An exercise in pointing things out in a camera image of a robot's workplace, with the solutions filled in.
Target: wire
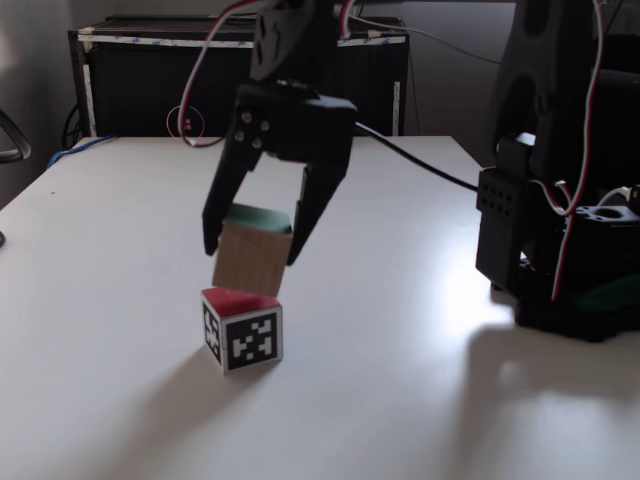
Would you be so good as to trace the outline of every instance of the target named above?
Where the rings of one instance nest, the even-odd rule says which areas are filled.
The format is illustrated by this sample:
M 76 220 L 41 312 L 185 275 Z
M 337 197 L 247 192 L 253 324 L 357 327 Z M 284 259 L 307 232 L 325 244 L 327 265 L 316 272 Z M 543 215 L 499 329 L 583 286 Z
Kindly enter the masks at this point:
M 567 199 L 567 205 L 571 204 L 571 192 L 567 187 L 567 184 L 564 182 L 558 182 L 556 184 L 558 188 L 562 190 L 565 198 Z M 569 244 L 569 238 L 571 237 L 571 233 L 573 232 L 573 223 L 575 221 L 575 216 L 569 215 L 566 219 L 566 227 L 564 230 L 564 236 L 562 237 L 562 243 L 560 244 L 560 252 L 558 253 L 558 263 L 556 264 L 556 273 L 553 278 L 553 289 L 551 290 L 551 301 L 558 301 L 558 293 L 560 292 L 560 285 L 562 283 L 562 275 L 564 273 L 564 261 L 567 254 L 567 245 Z
M 602 51 L 604 44 L 604 36 L 602 29 L 602 15 L 600 13 L 600 5 L 598 5 L 598 0 L 592 0 L 593 8 L 596 14 L 596 24 L 597 24 L 597 32 L 598 32 L 598 54 L 596 56 L 596 63 L 593 67 L 593 73 L 591 74 L 591 81 L 589 82 L 589 90 L 587 91 L 587 100 L 585 107 L 585 119 L 584 119 L 584 129 L 583 129 L 583 147 L 582 147 L 582 168 L 580 170 L 580 178 L 578 180 L 578 187 L 576 189 L 576 194 L 573 196 L 573 200 L 569 204 L 566 209 L 563 209 L 558 205 L 558 202 L 554 198 L 553 194 L 549 190 L 544 183 L 538 180 L 530 180 L 530 182 L 540 185 L 544 192 L 549 205 L 552 210 L 556 212 L 558 215 L 563 217 L 567 217 L 572 215 L 575 212 L 576 208 L 580 204 L 580 200 L 582 199 L 582 195 L 584 194 L 585 187 L 587 185 L 587 176 L 589 173 L 589 164 L 591 163 L 591 117 L 593 114 L 593 98 L 596 92 L 596 85 L 598 83 L 598 76 L 600 74 L 600 67 L 602 66 Z
M 222 14 L 218 17 L 218 19 L 213 24 L 213 27 L 211 27 L 211 30 L 207 35 L 204 45 L 202 46 L 202 51 L 200 52 L 200 56 L 196 60 L 196 63 L 193 66 L 193 70 L 191 71 L 191 75 L 189 76 L 189 79 L 187 80 L 187 84 L 184 87 L 184 92 L 182 94 L 182 101 L 180 102 L 180 112 L 178 113 L 178 132 L 180 132 L 180 136 L 182 137 L 182 140 L 184 140 L 184 142 L 190 147 L 206 148 L 206 147 L 211 147 L 219 142 L 219 140 L 216 140 L 211 143 L 199 143 L 196 140 L 187 137 L 184 132 L 184 120 L 185 120 L 187 109 L 189 108 L 189 99 L 191 98 L 191 90 L 193 89 L 193 84 L 195 83 L 196 78 L 198 77 L 198 72 L 200 71 L 202 62 L 204 61 L 204 58 L 207 54 L 207 50 L 209 50 L 209 43 L 211 42 L 215 34 L 218 32 L 220 27 L 227 20 L 227 18 L 229 18 L 233 13 L 235 13 L 236 10 L 239 10 L 244 7 L 248 7 L 249 5 L 254 5 L 259 2 L 260 0 L 244 0 L 241 2 L 234 3 L 233 5 L 230 5 L 229 7 L 225 8 Z
M 49 165 L 47 165 L 47 170 L 53 167 L 56 164 L 56 162 L 60 160 L 62 157 L 64 157 L 65 155 L 73 155 L 74 153 L 84 152 L 85 150 L 93 147 L 94 145 L 106 142 L 107 140 L 114 140 L 116 138 L 118 137 L 116 137 L 115 135 L 111 135 L 109 137 L 102 137 L 102 138 L 98 138 L 97 140 L 93 140 L 89 143 L 85 143 L 80 147 L 72 148 L 71 150 L 65 150 L 64 152 L 58 152 L 53 157 L 51 157 L 51 160 L 49 160 Z
M 358 18 L 351 15 L 351 9 L 356 3 L 356 0 L 345 0 L 340 12 L 340 38 L 342 40 L 349 40 L 351 37 L 351 31 L 349 31 L 349 19 Z
M 431 40 L 435 40 L 436 42 L 440 42 L 443 45 L 446 45 L 449 48 L 453 48 L 455 51 L 463 53 L 465 55 L 468 55 L 469 57 L 473 57 L 476 58 L 478 60 L 482 60 L 484 62 L 489 62 L 489 63 L 493 63 L 495 65 L 500 65 L 501 62 L 497 61 L 497 60 L 493 60 L 491 58 L 487 58 L 487 57 L 483 57 L 482 55 L 476 55 L 475 53 L 471 53 L 468 50 L 465 50 L 463 48 L 460 48 L 452 43 L 450 43 L 448 40 L 445 40 L 442 37 L 439 37 L 437 35 L 434 35 L 433 33 L 429 33 L 425 30 L 420 30 L 418 28 L 410 28 L 410 27 L 396 27 L 395 25 L 385 25 L 384 23 L 378 23 L 378 22 L 372 22 L 371 20 L 365 20 L 364 18 L 359 18 L 359 17 L 354 17 L 353 15 L 350 17 L 353 20 L 356 20 L 360 23 L 366 23 L 367 25 L 373 25 L 374 27 L 381 27 L 381 28 L 386 28 L 386 29 L 390 29 L 390 30 L 404 30 L 406 32 L 413 32 L 413 33 L 418 33 L 420 35 L 424 35 L 427 38 L 430 38 Z
M 364 133 L 365 135 L 368 135 L 369 137 L 373 138 L 374 140 L 377 140 L 378 142 L 383 144 L 385 147 L 390 148 L 391 150 L 396 152 L 398 155 L 401 155 L 404 158 L 406 158 L 407 160 L 409 160 L 411 163 L 413 163 L 415 165 L 418 165 L 420 168 L 424 168 L 425 170 L 427 170 L 427 171 L 439 176 L 440 178 L 444 178 L 445 180 L 448 180 L 451 183 L 455 183 L 456 185 L 458 185 L 460 187 L 463 187 L 463 188 L 466 188 L 467 190 L 471 190 L 472 192 L 477 192 L 478 191 L 478 187 L 475 187 L 475 186 L 471 185 L 470 183 L 467 183 L 467 182 L 465 182 L 463 180 L 460 180 L 460 179 L 458 179 L 458 178 L 456 178 L 456 177 L 454 177 L 452 175 L 449 175 L 448 173 L 443 172 L 440 169 L 437 169 L 436 167 L 433 167 L 433 166 L 429 165 L 428 163 L 423 162 L 419 158 L 414 157 L 409 152 L 407 152 L 407 151 L 403 150 L 402 148 L 398 147 L 396 144 L 391 143 L 381 133 L 376 132 L 372 128 L 369 128 L 366 125 L 363 125 L 362 123 L 356 122 L 356 131 L 358 131 L 360 133 Z
M 616 188 L 615 190 L 611 190 L 604 197 L 602 197 L 602 200 L 598 202 L 598 206 L 602 207 L 603 205 L 606 205 L 609 200 L 617 195 L 621 195 L 628 202 L 631 198 L 631 189 L 629 187 L 620 187 Z
M 618 2 L 618 5 L 616 5 L 616 9 L 613 11 L 613 15 L 611 15 L 611 20 L 609 20 L 609 23 L 607 24 L 607 29 L 604 31 L 604 36 L 605 37 L 607 35 L 609 35 L 609 32 L 611 31 L 611 27 L 613 26 L 613 22 L 616 21 L 616 17 L 618 16 L 618 13 L 620 12 L 620 7 L 622 7 L 623 3 L 624 3 L 624 0 L 620 0 Z

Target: white wire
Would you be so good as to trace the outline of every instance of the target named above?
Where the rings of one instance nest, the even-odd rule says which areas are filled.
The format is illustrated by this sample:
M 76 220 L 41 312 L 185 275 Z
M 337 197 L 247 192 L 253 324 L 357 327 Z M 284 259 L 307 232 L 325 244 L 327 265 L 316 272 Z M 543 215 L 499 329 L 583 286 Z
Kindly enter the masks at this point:
M 470 57 L 473 58 L 477 58 L 478 60 L 483 60 L 485 62 L 489 62 L 489 63 L 493 63 L 496 65 L 500 65 L 500 62 L 497 60 L 492 60 L 491 58 L 487 58 L 487 57 L 483 57 L 482 55 L 476 55 L 475 53 L 471 53 L 467 50 L 464 50 L 456 45 L 453 45 L 452 43 L 450 43 L 449 41 L 445 40 L 442 37 L 439 37 L 437 35 L 434 35 L 433 33 L 429 33 L 425 30 L 420 30 L 418 28 L 410 28 L 410 27 L 396 27 L 395 25 L 385 25 L 384 23 L 378 23 L 378 22 L 372 22 L 371 20 L 365 20 L 364 18 L 360 18 L 360 17 L 356 17 L 355 15 L 350 15 L 349 18 L 351 18 L 352 20 L 356 20 L 360 23 L 366 23 L 367 25 L 373 25 L 374 27 L 381 27 L 381 28 L 385 28 L 388 30 L 404 30 L 407 32 L 413 32 L 413 33 L 418 33 L 420 35 L 424 35 L 425 37 L 428 37 L 432 40 L 435 40 L 436 42 L 440 42 L 444 45 L 446 45 L 447 47 L 453 48 L 454 50 L 456 50 L 457 52 L 463 53 L 465 55 L 468 55 Z
M 196 60 L 195 65 L 193 66 L 193 70 L 191 70 L 191 75 L 189 76 L 189 80 L 187 80 L 187 84 L 184 87 L 184 92 L 182 93 L 182 101 L 180 102 L 180 111 L 178 112 L 178 132 L 180 132 L 180 136 L 185 138 L 189 143 L 189 145 L 191 145 L 192 147 L 202 147 L 206 145 L 200 142 L 197 142 L 193 138 L 185 137 L 184 131 L 183 131 L 184 125 L 182 125 L 183 123 L 182 119 L 184 118 L 185 110 L 187 108 L 187 103 L 189 101 L 189 95 L 190 95 L 191 89 L 193 88 L 193 83 L 195 82 L 196 76 L 198 75 L 198 71 L 202 66 L 202 62 L 204 61 L 204 58 L 207 55 L 207 50 L 209 50 L 209 44 L 211 43 L 211 40 L 216 35 L 216 33 L 218 33 L 218 30 L 220 30 L 220 27 L 227 20 L 227 18 L 229 18 L 237 10 L 240 10 L 244 7 L 248 7 L 250 5 L 254 5 L 256 3 L 260 3 L 260 0 L 254 0 L 254 1 L 247 0 L 246 2 L 236 4 L 235 7 L 231 6 L 227 8 L 222 13 L 222 15 L 218 17 L 218 20 L 216 20 L 214 27 L 209 32 L 209 35 L 207 36 L 204 42 L 204 45 L 202 46 L 202 51 L 200 52 L 200 56 L 198 56 L 198 60 Z
M 607 202 L 609 202 L 609 200 L 611 200 L 616 195 L 623 196 L 625 200 L 628 202 L 629 199 L 631 198 L 631 189 L 629 187 L 620 187 L 620 188 L 616 188 L 615 190 L 611 190 L 604 197 L 602 197 L 602 200 L 598 202 L 598 206 L 601 207 L 603 205 L 606 205 Z
M 349 40 L 351 37 L 351 31 L 349 30 L 349 19 L 350 18 L 358 18 L 351 15 L 351 9 L 353 5 L 356 3 L 356 0 L 346 0 L 344 6 L 342 7 L 342 11 L 340 11 L 340 37 L 342 40 Z
M 585 118 L 584 118 L 584 127 L 583 127 L 583 144 L 582 144 L 582 168 L 580 170 L 580 178 L 578 180 L 578 186 L 576 188 L 576 194 L 573 197 L 573 200 L 569 204 L 569 206 L 565 209 L 560 207 L 557 202 L 553 199 L 549 188 L 542 182 L 537 180 L 531 180 L 532 183 L 538 184 L 542 187 L 544 191 L 545 197 L 547 197 L 547 201 L 549 205 L 558 215 L 566 217 L 571 215 L 575 209 L 577 208 L 580 200 L 582 198 L 582 193 L 584 192 L 584 187 L 587 181 L 587 173 L 589 170 L 589 141 L 590 141 L 590 122 L 591 122 L 591 114 L 592 114 L 592 97 L 594 94 L 594 89 L 596 87 L 596 83 L 598 81 L 598 73 L 600 72 L 600 67 L 602 65 L 602 53 L 603 53 L 603 45 L 604 45 L 604 34 L 602 31 L 602 15 L 600 13 L 600 5 L 598 4 L 598 0 L 591 0 L 593 3 L 593 9 L 596 15 L 596 25 L 598 32 L 598 53 L 596 55 L 596 63 L 593 67 L 593 74 L 591 75 L 591 82 L 589 82 L 589 90 L 587 91 L 587 101 L 585 107 Z
M 558 182 L 556 184 L 565 198 L 567 199 L 567 204 L 571 204 L 571 193 L 569 192 L 569 188 L 567 188 L 564 182 Z M 553 277 L 553 289 L 551 290 L 551 301 L 555 302 L 558 300 L 558 292 L 560 290 L 560 274 L 564 268 L 564 257 L 566 253 L 567 242 L 569 241 L 569 237 L 571 236 L 571 232 L 573 231 L 573 215 L 569 215 L 566 219 L 566 226 L 564 230 L 564 236 L 562 237 L 562 243 L 560 244 L 560 251 L 558 252 L 558 263 L 556 263 L 556 273 Z

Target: black box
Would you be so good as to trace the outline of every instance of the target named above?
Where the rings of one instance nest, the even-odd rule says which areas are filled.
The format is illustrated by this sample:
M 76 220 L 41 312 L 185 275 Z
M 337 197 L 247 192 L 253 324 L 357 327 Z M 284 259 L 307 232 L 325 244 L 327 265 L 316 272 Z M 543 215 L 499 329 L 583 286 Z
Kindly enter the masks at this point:
M 401 25 L 394 18 L 371 20 Z M 214 21 L 204 16 L 115 16 L 70 31 L 83 133 L 175 135 L 176 107 Z M 254 26 L 254 16 L 231 17 L 214 38 L 191 96 L 190 136 L 226 133 L 235 90 L 249 76 Z M 403 135 L 409 36 L 368 28 L 354 25 L 351 40 L 340 42 L 335 66 L 319 90 L 351 100 L 358 120 L 371 128 Z

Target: table surface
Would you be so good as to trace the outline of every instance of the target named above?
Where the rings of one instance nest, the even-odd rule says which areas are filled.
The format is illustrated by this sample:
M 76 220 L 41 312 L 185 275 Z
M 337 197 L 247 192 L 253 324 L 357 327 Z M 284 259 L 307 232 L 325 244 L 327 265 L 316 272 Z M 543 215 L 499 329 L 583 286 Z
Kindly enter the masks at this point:
M 477 182 L 452 139 L 397 142 Z M 200 307 L 219 151 L 117 140 L 0 212 L 0 478 L 635 478 L 640 338 L 514 328 L 474 195 L 368 139 L 285 275 L 284 360 L 223 377 Z M 264 158 L 238 199 L 293 214 L 300 178 Z

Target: white tape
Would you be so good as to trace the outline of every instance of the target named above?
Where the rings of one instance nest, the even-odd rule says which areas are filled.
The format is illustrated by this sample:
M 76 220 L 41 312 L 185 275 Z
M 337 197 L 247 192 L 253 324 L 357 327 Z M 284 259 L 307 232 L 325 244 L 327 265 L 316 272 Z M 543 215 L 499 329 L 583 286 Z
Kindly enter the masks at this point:
M 93 92 L 91 90 L 91 70 L 89 65 L 85 65 L 84 71 L 84 90 L 87 94 L 87 111 L 89 112 L 89 128 L 91 129 L 91 136 L 97 137 L 98 132 L 96 129 L 96 114 L 93 110 Z
M 152 45 L 157 47 L 187 47 L 202 48 L 203 40 L 172 40 L 168 38 L 143 38 L 143 37 L 115 37 L 111 35 L 78 35 L 78 41 L 86 45 L 92 43 L 122 43 L 127 45 Z M 357 38 L 353 40 L 341 40 L 339 47 L 378 46 L 405 43 L 405 37 L 375 37 Z M 253 48 L 253 42 L 221 42 L 212 41 L 210 48 Z

